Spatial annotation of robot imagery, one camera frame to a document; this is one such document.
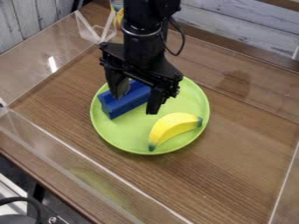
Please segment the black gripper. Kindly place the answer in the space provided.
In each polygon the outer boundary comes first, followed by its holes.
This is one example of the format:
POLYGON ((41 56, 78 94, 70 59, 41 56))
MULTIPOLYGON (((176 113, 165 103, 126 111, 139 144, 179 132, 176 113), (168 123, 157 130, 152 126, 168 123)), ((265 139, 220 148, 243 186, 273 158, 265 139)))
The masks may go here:
POLYGON ((105 68, 106 84, 112 96, 118 100, 125 95, 129 90, 129 79, 141 82, 152 88, 145 113, 156 115, 165 98, 176 97, 179 94, 181 72, 164 56, 159 56, 148 68, 133 66, 125 61, 122 44, 101 42, 98 49, 102 52, 98 64, 105 68))

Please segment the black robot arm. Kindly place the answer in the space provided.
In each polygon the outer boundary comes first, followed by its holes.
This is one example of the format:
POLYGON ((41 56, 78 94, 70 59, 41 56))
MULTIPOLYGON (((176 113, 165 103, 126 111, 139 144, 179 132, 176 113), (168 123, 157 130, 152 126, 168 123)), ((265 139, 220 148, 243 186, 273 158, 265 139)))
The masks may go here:
POLYGON ((168 27, 176 26, 173 14, 181 0, 124 0, 120 29, 124 42, 98 45, 109 91, 121 99, 134 80, 151 88, 145 113, 155 115, 168 98, 179 94, 183 73, 165 58, 168 27))

